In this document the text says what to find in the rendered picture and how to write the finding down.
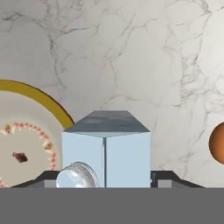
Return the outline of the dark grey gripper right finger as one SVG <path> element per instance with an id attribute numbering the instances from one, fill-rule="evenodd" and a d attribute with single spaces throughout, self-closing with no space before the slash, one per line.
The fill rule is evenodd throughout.
<path id="1" fill-rule="evenodd" d="M 150 186 L 152 188 L 201 188 L 201 185 L 181 179 L 174 171 L 151 171 Z"/>

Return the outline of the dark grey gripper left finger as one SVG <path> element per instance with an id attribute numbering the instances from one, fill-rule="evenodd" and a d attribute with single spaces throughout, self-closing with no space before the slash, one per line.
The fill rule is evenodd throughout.
<path id="1" fill-rule="evenodd" d="M 35 179 L 14 185 L 13 188 L 55 188 L 59 171 L 44 171 Z"/>

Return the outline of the pale blue milk carton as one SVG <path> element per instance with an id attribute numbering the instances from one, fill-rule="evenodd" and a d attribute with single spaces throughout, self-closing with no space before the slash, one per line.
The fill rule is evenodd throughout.
<path id="1" fill-rule="evenodd" d="M 148 188 L 151 132 L 130 112 L 98 110 L 62 132 L 60 188 Z"/>

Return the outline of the yellow-rimmed patterned bowl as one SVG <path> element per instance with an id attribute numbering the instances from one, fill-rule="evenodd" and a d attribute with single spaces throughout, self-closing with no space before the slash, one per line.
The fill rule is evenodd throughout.
<path id="1" fill-rule="evenodd" d="M 74 123 L 51 96 L 23 82 L 0 80 L 0 188 L 62 167 L 61 135 Z"/>

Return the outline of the brown egg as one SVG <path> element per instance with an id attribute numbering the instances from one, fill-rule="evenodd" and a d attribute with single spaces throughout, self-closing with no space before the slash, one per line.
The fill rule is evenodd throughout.
<path id="1" fill-rule="evenodd" d="M 224 122 L 213 129 L 208 146 L 213 158 L 224 165 Z"/>

